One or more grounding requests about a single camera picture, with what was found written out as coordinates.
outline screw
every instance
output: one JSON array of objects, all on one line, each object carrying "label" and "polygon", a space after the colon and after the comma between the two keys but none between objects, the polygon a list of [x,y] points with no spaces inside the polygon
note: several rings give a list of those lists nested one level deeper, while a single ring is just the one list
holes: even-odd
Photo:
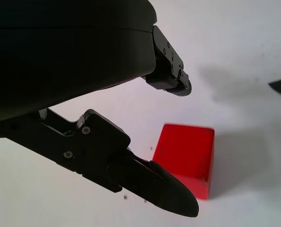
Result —
[{"label": "screw", "polygon": [[71,151],[67,151],[67,152],[64,153],[64,157],[68,158],[68,159],[72,158],[73,157],[73,153]]},{"label": "screw", "polygon": [[83,133],[84,135],[88,135],[88,134],[90,133],[90,128],[89,128],[89,127],[83,127],[82,133]]}]

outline red block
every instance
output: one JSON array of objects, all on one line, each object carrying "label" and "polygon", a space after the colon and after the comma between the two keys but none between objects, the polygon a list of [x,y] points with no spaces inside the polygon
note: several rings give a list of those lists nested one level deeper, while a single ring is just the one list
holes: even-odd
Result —
[{"label": "red block", "polygon": [[214,136],[214,129],[166,124],[153,161],[178,178],[196,198],[207,200]]}]

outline white surface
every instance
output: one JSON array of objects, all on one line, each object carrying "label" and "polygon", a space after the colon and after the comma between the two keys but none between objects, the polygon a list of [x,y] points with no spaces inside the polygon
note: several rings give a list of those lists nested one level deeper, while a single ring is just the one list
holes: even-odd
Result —
[{"label": "white surface", "polygon": [[181,217],[0,139],[0,227],[281,227],[281,96],[267,86],[281,79],[281,0],[151,2],[193,93],[136,79],[53,109],[70,120],[95,109],[147,159],[165,122],[214,127],[211,199],[197,218]]}]

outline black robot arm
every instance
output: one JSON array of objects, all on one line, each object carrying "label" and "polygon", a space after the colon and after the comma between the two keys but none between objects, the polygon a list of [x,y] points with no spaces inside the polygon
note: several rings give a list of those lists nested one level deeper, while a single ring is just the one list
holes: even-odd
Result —
[{"label": "black robot arm", "polygon": [[0,138],[10,139],[113,192],[126,188],[188,217],[193,194],[129,136],[88,110],[69,122],[48,107],[142,77],[191,92],[181,58],[147,0],[0,0]]}]

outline metal bracket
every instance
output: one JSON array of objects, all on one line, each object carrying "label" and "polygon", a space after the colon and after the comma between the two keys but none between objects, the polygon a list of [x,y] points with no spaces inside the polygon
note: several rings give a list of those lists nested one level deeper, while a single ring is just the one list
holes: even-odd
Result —
[{"label": "metal bracket", "polygon": [[153,27],[153,43],[156,68],[143,78],[156,89],[178,96],[189,95],[192,87],[188,74],[183,70],[183,61],[157,26]]}]

